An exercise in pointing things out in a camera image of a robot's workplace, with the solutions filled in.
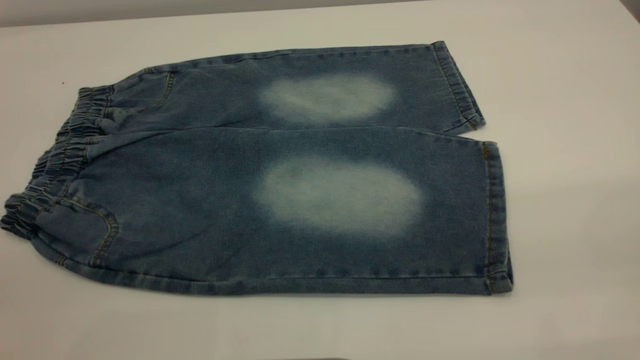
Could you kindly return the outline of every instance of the white surface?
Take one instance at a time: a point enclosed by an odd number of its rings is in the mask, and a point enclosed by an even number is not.
[[[188,297],[106,286],[0,233],[0,359],[639,359],[640,25],[611,0],[447,0],[0,29],[0,197],[80,86],[291,47],[445,40],[500,145],[504,297]]]
[[[0,26],[318,8],[398,1],[416,0],[0,0]]]

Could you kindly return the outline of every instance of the faded knee patch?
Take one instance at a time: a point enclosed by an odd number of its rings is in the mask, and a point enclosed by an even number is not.
[[[393,102],[396,91],[374,76],[334,74],[274,81],[260,101],[277,117],[317,125],[366,120]]]
[[[391,168],[319,157],[274,163],[255,192],[255,200],[277,222],[373,237],[404,234],[419,218],[423,198]]]

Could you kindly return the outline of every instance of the hem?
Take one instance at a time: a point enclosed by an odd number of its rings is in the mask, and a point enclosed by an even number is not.
[[[484,117],[480,112],[480,107],[476,103],[476,98],[449,53],[444,41],[434,42],[431,46],[433,46],[436,61],[449,84],[449,89],[460,113],[458,123],[454,124],[453,127],[447,131],[464,133],[465,131],[477,130],[484,126]]]
[[[489,219],[487,231],[487,286],[492,294],[513,289],[513,270],[507,238],[507,214],[504,174],[500,152],[495,142],[483,142],[487,162]]]

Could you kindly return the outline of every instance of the jeans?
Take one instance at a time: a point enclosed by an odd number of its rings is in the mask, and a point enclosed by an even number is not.
[[[295,49],[80,89],[3,229],[173,293],[511,291],[498,148],[445,44]]]

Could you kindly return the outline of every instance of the seam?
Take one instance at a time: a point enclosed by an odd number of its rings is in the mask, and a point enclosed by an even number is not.
[[[109,89],[109,93],[107,94],[107,105],[104,107],[104,113],[102,115],[102,117],[105,117],[105,115],[107,114],[107,112],[109,111],[109,108],[111,107],[111,99],[113,98],[113,85],[109,85],[108,87]]]
[[[491,163],[489,162],[489,148],[483,143],[484,147],[484,158],[486,160],[486,168],[489,175],[489,230],[488,230],[488,239],[487,239],[487,255],[486,255],[486,271],[487,276],[486,279],[489,283],[489,291],[493,294],[495,293],[493,290],[493,281],[492,275],[489,274],[489,269],[491,268],[491,253],[493,246],[493,185],[491,184],[492,176],[491,176]]]
[[[328,51],[325,53],[307,53],[307,54],[303,54],[303,53],[282,53],[282,54],[273,54],[273,55],[269,55],[269,56],[251,56],[251,57],[245,57],[242,59],[239,59],[237,61],[233,61],[233,62],[221,62],[221,63],[205,63],[203,64],[204,67],[206,66],[216,66],[216,65],[229,65],[229,64],[236,64],[236,63],[241,63],[242,61],[246,61],[246,60],[266,60],[266,59],[271,59],[271,58],[277,58],[279,56],[318,56],[318,55],[331,55],[331,54],[345,54],[345,53],[354,53],[354,54],[360,54],[360,53],[370,53],[369,55],[372,55],[373,53],[384,53],[386,51],[398,51],[398,50],[405,50],[405,49],[420,49],[420,48],[427,48],[429,46],[431,46],[433,44],[425,44],[425,45],[399,45],[398,47],[394,47],[392,49],[380,49],[380,50],[360,50],[360,51]],[[224,58],[226,56],[233,56],[233,55],[238,55],[238,54],[230,54],[230,55],[220,55],[220,56],[213,56],[210,58],[202,58],[202,59],[195,59],[195,60],[188,60],[188,61],[181,61],[178,63],[169,63],[169,64],[164,64],[164,65],[157,65],[154,67],[151,67],[152,71],[155,71],[156,68],[165,68],[166,67],[175,67],[174,70],[171,71],[181,71],[181,70],[188,70],[191,69],[191,67],[185,67],[185,65],[190,64],[190,63],[195,63],[197,61],[201,61],[201,62],[205,62],[207,60],[211,61],[212,59],[216,59],[216,58]]]
[[[472,128],[473,130],[477,130],[477,128],[475,127],[475,125],[473,124],[473,122],[471,122],[471,120],[466,119],[466,118],[464,118],[464,117],[463,117],[463,119],[465,119],[465,121],[464,121],[463,123],[458,124],[458,125],[456,125],[456,126],[454,126],[454,127],[450,128],[450,129],[446,129],[446,130],[444,130],[444,131],[443,131],[443,133],[446,133],[446,132],[451,131],[451,130],[455,130],[455,129],[457,129],[457,128],[461,127],[461,126],[466,125],[467,123],[471,126],[471,128]]]
[[[60,255],[56,258],[55,263],[58,266],[65,266],[65,261],[67,260],[67,257],[64,255]]]
[[[436,61],[438,62],[438,65],[440,66],[440,71],[442,71],[442,75],[444,75],[445,80],[447,80],[447,85],[449,85],[449,91],[451,93],[451,96],[453,97],[454,101],[456,102],[456,106],[458,107],[458,114],[460,115],[460,117],[462,117],[463,119],[465,119],[465,122],[463,124],[468,123],[471,128],[473,130],[477,130],[477,126],[468,118],[466,118],[464,115],[462,115],[462,107],[460,106],[460,101],[458,100],[458,97],[456,96],[456,93],[453,91],[453,86],[451,86],[451,80],[449,79],[449,73],[445,70],[444,65],[442,65],[442,60],[440,60],[439,57],[439,52],[438,52],[438,47],[437,46],[433,46],[433,53],[434,53],[434,57],[436,58]]]
[[[355,130],[355,129],[370,129],[370,128],[384,128],[384,129],[404,129],[409,130],[421,134],[429,134],[433,136],[438,136],[442,138],[450,138],[456,140],[463,141],[473,141],[480,142],[478,140],[474,140],[471,138],[465,138],[464,136],[459,135],[450,135],[445,134],[444,131],[432,131],[429,129],[415,129],[414,127],[406,127],[406,126],[382,126],[382,125],[373,125],[373,126],[345,126],[345,127],[324,127],[318,129],[271,129],[265,127],[236,127],[236,126],[218,126],[218,125],[207,125],[207,126],[194,126],[194,127],[185,127],[184,129],[164,129],[154,131],[159,135],[169,134],[169,133],[177,133],[179,131],[192,131],[198,129],[228,129],[228,130],[250,130],[250,131],[272,131],[272,132],[302,132],[302,131],[338,131],[338,130]],[[123,133],[120,135],[134,134],[134,133],[143,133],[144,131],[133,131],[130,133]]]
[[[52,248],[49,244],[44,244],[45,246],[47,246],[48,248],[50,248],[51,250],[57,252],[58,254],[60,253],[58,250]],[[65,264],[67,262],[67,260],[70,260],[72,263],[78,264],[80,266],[86,266],[88,268],[91,268],[92,270],[106,270],[106,271],[110,271],[110,272],[117,272],[120,274],[127,274],[127,275],[142,275],[142,276],[149,276],[149,277],[153,277],[153,278],[158,278],[158,279],[168,279],[168,280],[174,280],[174,281],[188,281],[188,282],[197,282],[197,283],[217,283],[217,282],[225,282],[225,281],[202,281],[202,280],[193,280],[193,279],[182,279],[179,277],[170,277],[170,276],[161,276],[161,275],[151,275],[151,274],[144,274],[144,273],[139,273],[139,272],[133,272],[133,271],[123,271],[123,270],[115,270],[115,269],[111,269],[108,267],[101,267],[101,268],[95,268],[93,266],[90,265],[86,265],[83,263],[79,263],[73,259],[69,259],[64,257],[64,259],[62,260],[62,263]],[[501,272],[506,272],[506,270],[499,270],[495,273],[492,273],[490,275],[495,275],[495,274],[499,274]],[[271,280],[304,280],[304,279],[311,279],[311,280],[323,280],[323,279],[370,279],[370,280],[408,280],[408,279],[485,279],[486,276],[485,275],[451,275],[451,276],[441,276],[441,275],[437,275],[437,276],[408,276],[408,277],[367,277],[367,276],[350,276],[350,277],[329,277],[329,276],[324,276],[324,277],[265,277],[265,278],[251,278],[251,279],[243,279],[243,281],[271,281]]]
[[[92,89],[92,90],[91,90],[91,94],[90,94],[90,96],[91,96],[91,99],[90,99],[90,106],[89,106],[90,108],[94,108],[94,107],[95,107],[95,103],[94,103],[94,100],[95,100],[95,99],[94,99],[94,96],[93,96],[93,95],[94,95],[94,93],[95,93],[95,90],[94,90],[94,89]],[[83,121],[86,121],[86,120],[88,119],[88,115],[87,115],[86,113],[84,113],[84,114],[82,114],[82,115],[79,115],[79,117],[80,117]],[[73,117],[69,118],[69,120],[68,120],[68,122],[67,122],[67,142],[65,143],[65,150],[64,150],[64,153],[63,153],[63,159],[66,159],[66,158],[67,158],[67,154],[68,154],[68,145],[69,145],[69,143],[71,142],[71,120],[72,120],[72,119],[73,119]],[[66,182],[66,185],[65,185],[64,189],[62,190],[61,195],[60,195],[60,196],[59,196],[59,197],[58,197],[54,202],[52,202],[49,206],[47,206],[47,207],[45,207],[45,208],[42,208],[42,209],[38,210],[38,212],[37,212],[37,213],[35,213],[35,215],[33,215],[32,224],[31,224],[31,229],[30,229],[30,231],[31,231],[31,236],[34,236],[34,235],[37,233],[37,232],[35,231],[35,228],[37,227],[37,225],[36,225],[36,220],[37,220],[38,216],[40,216],[40,214],[42,214],[43,212],[45,212],[45,211],[49,211],[49,210],[50,210],[51,208],[53,208],[54,206],[56,206],[56,205],[60,204],[60,202],[63,200],[63,198],[64,198],[65,196],[67,196],[67,193],[68,193],[68,191],[69,191],[69,188],[71,187],[71,184],[72,184],[75,180],[77,180],[77,178],[78,178],[78,177],[80,177],[80,172],[84,169],[84,165],[85,165],[85,164],[86,164],[86,162],[87,162],[87,157],[86,157],[87,150],[88,150],[88,148],[89,148],[89,145],[91,144],[91,141],[92,141],[95,137],[96,137],[96,136],[91,136],[91,137],[89,137],[89,138],[87,138],[87,139],[86,139],[86,141],[85,141],[85,143],[84,143],[84,148],[83,148],[82,160],[81,160],[81,162],[80,162],[80,167],[79,167],[79,169],[78,169],[78,172],[77,172],[77,174],[76,174],[72,179],[69,179],[69,180]]]
[[[97,266],[100,263],[100,257],[102,257],[106,253],[106,251],[109,249],[109,246],[112,244],[113,239],[115,238],[115,234],[117,233],[117,230],[120,227],[117,220],[115,220],[115,217],[113,216],[113,214],[110,214],[111,217],[113,218],[110,220],[100,211],[89,208],[88,205],[81,204],[77,200],[69,200],[66,198],[62,198],[62,200],[70,204],[76,205],[78,208],[85,209],[91,213],[98,215],[102,219],[102,221],[104,221],[104,223],[107,225],[107,229],[108,229],[107,235],[104,236],[104,238],[100,242],[100,246],[98,246],[98,249],[94,252],[93,259],[89,260],[90,264],[92,264],[93,266]]]
[[[171,91],[173,90],[174,83],[175,83],[175,72],[174,71],[167,72],[166,82],[164,83],[164,94],[162,95],[160,100],[152,103],[149,106],[145,106],[144,108],[134,109],[135,112],[141,113],[147,109],[154,108],[156,106],[160,106],[164,104],[167,101],[167,99],[169,99],[169,94],[171,94]]]

